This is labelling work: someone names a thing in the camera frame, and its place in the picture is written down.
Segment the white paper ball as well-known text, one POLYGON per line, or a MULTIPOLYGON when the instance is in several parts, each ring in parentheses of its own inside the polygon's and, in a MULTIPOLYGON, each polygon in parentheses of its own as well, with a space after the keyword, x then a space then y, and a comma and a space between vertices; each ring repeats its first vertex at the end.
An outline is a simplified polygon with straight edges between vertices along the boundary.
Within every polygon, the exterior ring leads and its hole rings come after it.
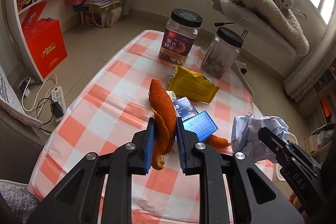
POLYGON ((268 159, 277 164, 276 155, 258 138, 258 132, 266 127, 283 141, 288 140, 288 125, 280 117, 261 116, 253 114, 234 118, 231 134, 233 153, 242 152, 253 162, 268 159))

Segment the blue cardboard box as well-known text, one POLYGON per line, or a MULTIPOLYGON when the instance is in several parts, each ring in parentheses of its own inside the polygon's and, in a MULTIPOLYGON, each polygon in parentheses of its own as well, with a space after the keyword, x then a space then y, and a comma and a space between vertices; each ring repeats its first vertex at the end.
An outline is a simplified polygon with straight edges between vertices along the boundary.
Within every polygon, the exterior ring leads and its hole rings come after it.
POLYGON ((173 105, 178 116, 182 119, 185 130, 196 133, 199 141, 206 140, 218 130, 208 112, 206 110, 198 112, 187 97, 173 101, 173 105))

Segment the orange peel strip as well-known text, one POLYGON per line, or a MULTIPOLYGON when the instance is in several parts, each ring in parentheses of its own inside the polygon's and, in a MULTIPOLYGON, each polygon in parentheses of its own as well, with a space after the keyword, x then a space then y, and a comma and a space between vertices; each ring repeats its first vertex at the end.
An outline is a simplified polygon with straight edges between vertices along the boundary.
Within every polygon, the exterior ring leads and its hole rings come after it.
POLYGON ((162 170, 165 165, 164 156, 173 150, 177 131, 177 117, 173 102, 159 80, 151 80, 149 103, 155 119, 151 166, 156 170, 162 170))

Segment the white tissue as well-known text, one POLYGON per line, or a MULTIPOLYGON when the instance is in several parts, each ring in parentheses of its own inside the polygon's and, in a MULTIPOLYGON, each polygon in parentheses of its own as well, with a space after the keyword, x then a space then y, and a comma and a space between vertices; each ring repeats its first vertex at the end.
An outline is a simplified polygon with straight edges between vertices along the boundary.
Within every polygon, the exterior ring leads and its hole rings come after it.
POLYGON ((175 95, 175 92, 173 92, 173 91, 171 91, 171 90, 167 90, 166 92, 167 92, 168 96, 170 97, 170 99, 171 99, 172 101, 177 100, 177 96, 175 95))

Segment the yellow snack packet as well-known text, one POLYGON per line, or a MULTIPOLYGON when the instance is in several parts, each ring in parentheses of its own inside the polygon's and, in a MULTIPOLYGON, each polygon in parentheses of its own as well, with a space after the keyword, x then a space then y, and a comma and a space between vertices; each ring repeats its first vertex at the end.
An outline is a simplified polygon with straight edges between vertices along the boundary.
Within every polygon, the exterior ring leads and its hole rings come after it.
POLYGON ((212 83, 201 73, 189 70, 180 65, 174 65, 167 82, 167 90, 176 96, 211 103, 220 87, 212 83))

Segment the small orange peel piece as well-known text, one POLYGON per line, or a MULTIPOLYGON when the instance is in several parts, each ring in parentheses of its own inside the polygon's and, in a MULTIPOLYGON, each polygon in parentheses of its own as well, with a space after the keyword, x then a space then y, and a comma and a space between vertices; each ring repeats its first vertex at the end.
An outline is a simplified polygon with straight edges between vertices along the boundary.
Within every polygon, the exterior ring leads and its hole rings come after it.
POLYGON ((212 134, 210 135, 205 142, 209 144, 211 147, 222 149, 229 147, 231 143, 226 138, 220 138, 216 135, 212 134))

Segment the wooden desk shelf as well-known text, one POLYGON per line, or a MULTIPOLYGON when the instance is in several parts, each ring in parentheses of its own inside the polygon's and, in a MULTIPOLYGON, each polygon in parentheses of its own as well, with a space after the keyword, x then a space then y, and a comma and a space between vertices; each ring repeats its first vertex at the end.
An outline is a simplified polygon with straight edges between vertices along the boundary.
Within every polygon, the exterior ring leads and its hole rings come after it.
POLYGON ((319 163, 330 147, 335 125, 335 67, 329 67, 321 78, 297 102, 298 110, 306 118, 310 133, 304 137, 306 151, 319 163))

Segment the black power adapter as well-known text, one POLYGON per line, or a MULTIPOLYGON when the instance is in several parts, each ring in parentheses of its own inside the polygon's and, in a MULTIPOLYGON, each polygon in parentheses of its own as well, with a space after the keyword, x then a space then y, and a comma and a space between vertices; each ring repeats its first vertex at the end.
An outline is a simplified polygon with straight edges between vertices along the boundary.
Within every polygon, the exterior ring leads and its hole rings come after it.
POLYGON ((63 108, 60 106, 58 102, 52 102, 51 104, 51 112, 55 118, 61 118, 64 115, 63 108))

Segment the white power strip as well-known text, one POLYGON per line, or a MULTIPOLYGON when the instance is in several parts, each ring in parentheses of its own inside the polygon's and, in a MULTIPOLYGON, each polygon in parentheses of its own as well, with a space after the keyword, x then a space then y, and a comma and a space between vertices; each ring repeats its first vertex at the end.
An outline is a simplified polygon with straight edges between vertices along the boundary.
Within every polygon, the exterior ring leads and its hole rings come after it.
MULTIPOLYGON (((60 104, 60 106, 63 108, 63 112, 65 114, 66 110, 67 110, 67 106, 66 106, 66 102, 65 102, 65 98, 64 98, 63 88, 61 86, 56 86, 52 89, 51 98, 52 98, 53 102, 56 101, 60 104)), ((61 118, 58 118, 58 119, 54 117, 56 123, 60 122, 63 117, 64 116, 62 116, 61 118)))

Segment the grey sofa cushion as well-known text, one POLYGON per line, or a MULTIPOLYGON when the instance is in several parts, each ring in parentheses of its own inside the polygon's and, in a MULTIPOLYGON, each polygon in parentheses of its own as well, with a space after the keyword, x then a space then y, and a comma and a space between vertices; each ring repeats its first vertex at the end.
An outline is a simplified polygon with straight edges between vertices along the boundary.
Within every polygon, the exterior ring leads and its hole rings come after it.
POLYGON ((36 118, 33 118, 25 113, 21 103, 18 100, 13 88, 10 86, 5 72, 0 67, 0 105, 3 110, 10 114, 13 118, 22 122, 25 125, 33 128, 39 128, 42 126, 42 122, 36 118))

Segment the pink checkered tablecloth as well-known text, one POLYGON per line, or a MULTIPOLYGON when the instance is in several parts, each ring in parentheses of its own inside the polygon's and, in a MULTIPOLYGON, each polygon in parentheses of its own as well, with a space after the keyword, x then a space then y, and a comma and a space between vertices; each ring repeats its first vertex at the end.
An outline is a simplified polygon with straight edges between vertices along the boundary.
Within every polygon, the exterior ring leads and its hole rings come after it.
MULTIPOLYGON (((153 115, 152 79, 165 85, 172 65, 159 58, 163 33, 145 30, 123 47, 90 81, 49 137, 29 182, 42 200, 88 152, 113 152, 146 128, 153 115)), ((163 170, 132 179, 134 223, 196 223, 199 178, 182 173, 178 152, 165 157, 163 170)))

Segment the clear jar with chestnuts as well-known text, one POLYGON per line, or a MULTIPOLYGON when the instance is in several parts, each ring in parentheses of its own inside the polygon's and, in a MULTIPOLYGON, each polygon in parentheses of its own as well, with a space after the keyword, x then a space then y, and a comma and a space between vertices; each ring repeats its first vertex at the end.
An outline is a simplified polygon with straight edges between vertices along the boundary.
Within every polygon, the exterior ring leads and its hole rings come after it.
POLYGON ((203 57, 201 70, 222 78, 240 55, 243 39, 232 30, 219 26, 203 57))

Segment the red gift box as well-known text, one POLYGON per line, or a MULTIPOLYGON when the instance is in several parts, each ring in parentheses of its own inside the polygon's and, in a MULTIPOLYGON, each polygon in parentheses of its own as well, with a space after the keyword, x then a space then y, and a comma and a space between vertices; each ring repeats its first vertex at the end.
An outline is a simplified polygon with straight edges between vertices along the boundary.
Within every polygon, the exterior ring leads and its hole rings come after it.
POLYGON ((41 18, 46 1, 29 9, 21 28, 39 77, 45 79, 67 56, 60 22, 41 18))

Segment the purple label nut jar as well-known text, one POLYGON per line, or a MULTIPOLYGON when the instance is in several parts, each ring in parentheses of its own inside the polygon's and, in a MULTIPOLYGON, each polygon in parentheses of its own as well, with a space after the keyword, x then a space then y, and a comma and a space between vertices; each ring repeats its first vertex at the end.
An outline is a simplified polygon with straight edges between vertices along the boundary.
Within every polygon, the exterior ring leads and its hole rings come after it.
POLYGON ((183 65, 198 36, 203 19, 196 12, 176 8, 166 23, 159 57, 183 65))

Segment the beige fleece blanket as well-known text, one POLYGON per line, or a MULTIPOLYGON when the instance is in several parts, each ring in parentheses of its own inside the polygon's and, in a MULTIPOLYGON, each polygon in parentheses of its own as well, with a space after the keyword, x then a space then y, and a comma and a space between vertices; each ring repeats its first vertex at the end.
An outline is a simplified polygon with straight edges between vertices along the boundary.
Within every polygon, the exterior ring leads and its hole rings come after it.
POLYGON ((280 9, 273 0, 232 1, 242 3, 250 11, 258 12, 266 17, 272 28, 294 47, 299 56, 305 56, 309 52, 309 42, 303 34, 298 20, 290 10, 280 9))

